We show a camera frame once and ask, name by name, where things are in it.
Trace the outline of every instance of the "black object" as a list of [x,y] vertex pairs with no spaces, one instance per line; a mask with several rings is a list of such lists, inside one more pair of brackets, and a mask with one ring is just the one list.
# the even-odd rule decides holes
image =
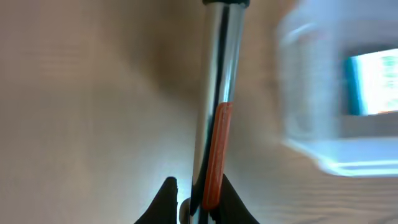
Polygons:
[[176,224],[177,191],[177,180],[168,177],[136,224]]
[[[223,175],[220,205],[210,211],[216,224],[258,224],[244,206],[228,178]],[[175,224],[177,223],[177,181],[168,177],[146,212],[136,224]]]
[[250,5],[250,0],[203,0],[204,4],[209,4],[214,2],[223,2],[226,4],[244,4],[246,7],[249,7]]

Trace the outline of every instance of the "blurry white object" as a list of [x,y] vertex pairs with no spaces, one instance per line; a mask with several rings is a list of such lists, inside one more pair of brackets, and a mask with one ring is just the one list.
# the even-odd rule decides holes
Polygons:
[[398,49],[351,57],[345,69],[352,114],[398,111]]
[[343,62],[397,48],[398,1],[304,0],[279,26],[285,143],[332,174],[398,174],[398,113],[346,111]]

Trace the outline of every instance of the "orange grip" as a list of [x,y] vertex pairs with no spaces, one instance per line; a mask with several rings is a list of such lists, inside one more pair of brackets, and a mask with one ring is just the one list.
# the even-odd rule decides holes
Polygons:
[[213,134],[211,137],[205,192],[202,201],[202,206],[205,210],[216,208],[220,202],[221,184],[224,174],[224,158],[228,143],[231,114],[232,103],[220,103],[217,106]]

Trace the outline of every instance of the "beige wall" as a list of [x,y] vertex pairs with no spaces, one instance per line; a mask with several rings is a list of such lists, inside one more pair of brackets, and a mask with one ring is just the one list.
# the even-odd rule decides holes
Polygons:
[[[226,173],[261,223],[389,215],[394,179],[332,177],[279,145],[287,6],[247,11]],[[169,175],[189,196],[203,15],[199,0],[0,2],[0,223],[133,223]]]

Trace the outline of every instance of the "chrome pole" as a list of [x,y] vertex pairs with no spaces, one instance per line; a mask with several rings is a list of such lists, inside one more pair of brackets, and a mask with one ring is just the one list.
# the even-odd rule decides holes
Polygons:
[[211,211],[220,200],[243,17],[248,1],[206,5],[189,223],[215,223]]

